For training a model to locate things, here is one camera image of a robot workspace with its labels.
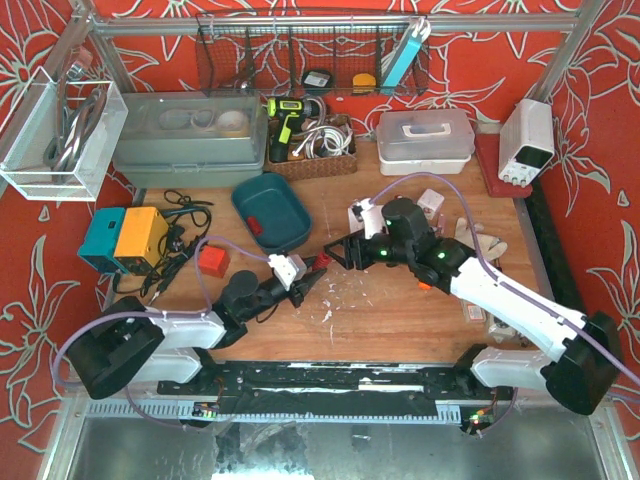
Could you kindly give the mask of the red spring three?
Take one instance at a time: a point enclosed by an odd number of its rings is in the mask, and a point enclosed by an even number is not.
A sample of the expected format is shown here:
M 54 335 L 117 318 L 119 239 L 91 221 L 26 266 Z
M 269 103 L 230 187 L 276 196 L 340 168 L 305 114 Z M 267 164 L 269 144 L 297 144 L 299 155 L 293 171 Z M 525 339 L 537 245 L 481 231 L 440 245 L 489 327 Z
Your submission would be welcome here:
M 331 262 L 331 257 L 326 253 L 320 253 L 315 260 L 314 267 L 316 269 L 326 268 Z

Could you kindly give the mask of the white peg base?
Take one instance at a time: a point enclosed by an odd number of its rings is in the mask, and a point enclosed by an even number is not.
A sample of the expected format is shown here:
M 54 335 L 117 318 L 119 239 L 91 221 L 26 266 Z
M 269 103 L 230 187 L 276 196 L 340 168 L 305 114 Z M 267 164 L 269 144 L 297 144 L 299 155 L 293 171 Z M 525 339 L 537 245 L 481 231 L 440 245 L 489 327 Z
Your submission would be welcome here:
M 370 207 L 369 198 L 355 201 L 347 209 L 349 231 L 355 233 L 365 228 L 365 220 L 362 217 L 362 212 L 368 210 Z

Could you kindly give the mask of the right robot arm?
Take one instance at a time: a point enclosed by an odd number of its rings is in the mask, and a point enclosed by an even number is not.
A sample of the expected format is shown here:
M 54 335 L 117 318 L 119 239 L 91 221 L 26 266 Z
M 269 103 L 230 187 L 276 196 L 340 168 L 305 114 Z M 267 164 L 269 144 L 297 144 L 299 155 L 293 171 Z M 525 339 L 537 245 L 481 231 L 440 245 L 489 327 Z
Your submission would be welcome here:
M 422 209 L 401 197 L 366 198 L 348 209 L 358 230 L 337 240 L 345 269 L 404 265 L 424 285 L 474 304 L 534 344 L 532 350 L 475 345 L 458 361 L 486 387 L 545 390 L 566 409 L 592 414 L 615 383 L 623 355 L 615 321 L 588 316 L 528 289 L 464 243 L 438 237 Z

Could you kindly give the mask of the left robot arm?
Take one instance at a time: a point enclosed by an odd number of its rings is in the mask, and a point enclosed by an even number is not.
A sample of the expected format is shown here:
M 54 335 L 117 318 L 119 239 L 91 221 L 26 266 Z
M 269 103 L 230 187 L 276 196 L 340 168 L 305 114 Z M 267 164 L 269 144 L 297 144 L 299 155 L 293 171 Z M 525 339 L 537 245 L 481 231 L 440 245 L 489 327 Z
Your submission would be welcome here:
M 203 367 L 200 353 L 234 345 L 250 321 L 268 316 L 288 301 L 300 307 L 325 274 L 315 258 L 270 258 L 272 275 L 261 281 L 249 270 L 234 273 L 219 298 L 202 311 L 166 311 L 126 296 L 108 313 L 76 331 L 52 366 L 58 384 L 62 359 L 69 359 L 89 396 L 108 398 L 131 383 L 185 384 Z

